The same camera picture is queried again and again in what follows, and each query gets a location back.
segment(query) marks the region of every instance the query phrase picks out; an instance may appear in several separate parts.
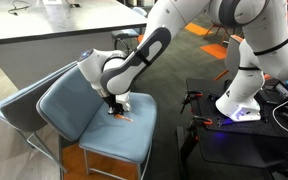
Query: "orange carpet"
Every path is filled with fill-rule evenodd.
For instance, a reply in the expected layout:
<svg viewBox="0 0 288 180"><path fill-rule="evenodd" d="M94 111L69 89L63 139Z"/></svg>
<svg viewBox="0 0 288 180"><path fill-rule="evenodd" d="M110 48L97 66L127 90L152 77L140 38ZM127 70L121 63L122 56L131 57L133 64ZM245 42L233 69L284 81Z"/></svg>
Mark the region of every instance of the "orange carpet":
<svg viewBox="0 0 288 180"><path fill-rule="evenodd" d="M210 44L201 46L200 48L217 59L224 59L226 57L226 48L219 44Z"/></svg>
<svg viewBox="0 0 288 180"><path fill-rule="evenodd" d="M205 35L208 31L208 29L205 29L201 26L198 26L194 23L189 23L187 26L185 26L185 29L198 35L198 36L201 36L201 35Z"/></svg>
<svg viewBox="0 0 288 180"><path fill-rule="evenodd" d="M114 178L91 172L86 175L84 151L78 144L62 149L62 161L68 173L64 173L63 180L113 180ZM118 161L95 153L89 153L89 165L93 168L123 177L129 180L137 179L137 167L134 164Z"/></svg>

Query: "chair seat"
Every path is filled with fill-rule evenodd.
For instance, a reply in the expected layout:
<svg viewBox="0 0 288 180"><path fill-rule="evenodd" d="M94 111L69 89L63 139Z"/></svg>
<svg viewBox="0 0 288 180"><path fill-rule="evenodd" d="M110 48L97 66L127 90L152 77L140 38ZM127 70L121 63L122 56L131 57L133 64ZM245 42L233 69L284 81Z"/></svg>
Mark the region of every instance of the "chair seat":
<svg viewBox="0 0 288 180"><path fill-rule="evenodd" d="M139 34L134 29L112 31L111 34L113 39L136 38L139 36Z"/></svg>
<svg viewBox="0 0 288 180"><path fill-rule="evenodd" d="M132 163L142 163L152 143L156 103L147 94L130 93L132 111L124 116L133 122L116 119L102 104L80 138L80 147L88 151Z"/></svg>

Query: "table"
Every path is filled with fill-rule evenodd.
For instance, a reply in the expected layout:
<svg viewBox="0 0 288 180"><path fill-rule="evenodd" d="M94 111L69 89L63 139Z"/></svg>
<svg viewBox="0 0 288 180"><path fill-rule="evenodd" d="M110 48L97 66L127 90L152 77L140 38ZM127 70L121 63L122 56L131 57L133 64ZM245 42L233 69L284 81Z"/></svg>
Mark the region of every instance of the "table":
<svg viewBox="0 0 288 180"><path fill-rule="evenodd" d="M187 79L187 89L221 95L224 92L224 84L204 79ZM201 116L199 106L203 104L196 98L191 98L190 104L193 115ZM197 127L198 141L195 136L184 137L184 130L181 127L178 128L177 133L178 136L180 135L178 140L182 164L185 163L196 143L199 143L202 156L206 161L265 168L272 172L288 174L287 137L216 131L205 126Z"/></svg>
<svg viewBox="0 0 288 180"><path fill-rule="evenodd" d="M113 50L110 31L146 25L146 18L116 0L67 0L80 8L70 8L66 0L25 1L31 7L15 16L8 13L13 0L0 0L0 68L18 89L87 49Z"/></svg>

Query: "chair backrest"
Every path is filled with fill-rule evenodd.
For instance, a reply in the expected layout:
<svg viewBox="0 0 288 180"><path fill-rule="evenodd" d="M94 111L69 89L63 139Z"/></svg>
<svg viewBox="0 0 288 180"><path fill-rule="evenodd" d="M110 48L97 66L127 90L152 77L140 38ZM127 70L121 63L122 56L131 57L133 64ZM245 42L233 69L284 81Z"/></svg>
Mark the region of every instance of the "chair backrest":
<svg viewBox="0 0 288 180"><path fill-rule="evenodd" d="M103 99L78 67L59 78L36 104L37 111L60 135L78 140Z"/></svg>
<svg viewBox="0 0 288 180"><path fill-rule="evenodd" d="M134 7L132 10L135 11L135 12L137 12L138 14L144 16L144 17L147 17L147 12L146 12L143 8ZM144 33L144 28L134 28L134 30L135 30L138 34L143 34L143 33Z"/></svg>
<svg viewBox="0 0 288 180"><path fill-rule="evenodd" d="M238 67L240 65L240 51L239 46L243 39L239 36L232 35L230 36L228 47L227 47L227 54L224 61L224 64L230 74L235 76L238 71Z"/></svg>
<svg viewBox="0 0 288 180"><path fill-rule="evenodd" d="M0 120L24 132L35 132L44 127L47 123L36 111L36 103L60 76L74 66L76 62L0 101Z"/></svg>

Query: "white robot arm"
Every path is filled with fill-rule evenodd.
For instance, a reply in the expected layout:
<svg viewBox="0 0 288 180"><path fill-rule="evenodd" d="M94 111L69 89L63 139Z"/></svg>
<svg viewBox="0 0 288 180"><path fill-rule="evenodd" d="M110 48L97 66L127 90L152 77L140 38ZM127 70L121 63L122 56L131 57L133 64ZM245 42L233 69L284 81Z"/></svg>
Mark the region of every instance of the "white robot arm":
<svg viewBox="0 0 288 180"><path fill-rule="evenodd" d="M239 72L216 102L217 108L234 121L260 119L254 95L264 82L262 70L277 79L288 79L286 0L159 0L149 13L144 38L133 53L122 61L107 55L98 61L90 54L79 67L102 97L127 93L176 33L200 13L228 27L242 27L245 35ZM104 70L108 62L118 65Z"/></svg>

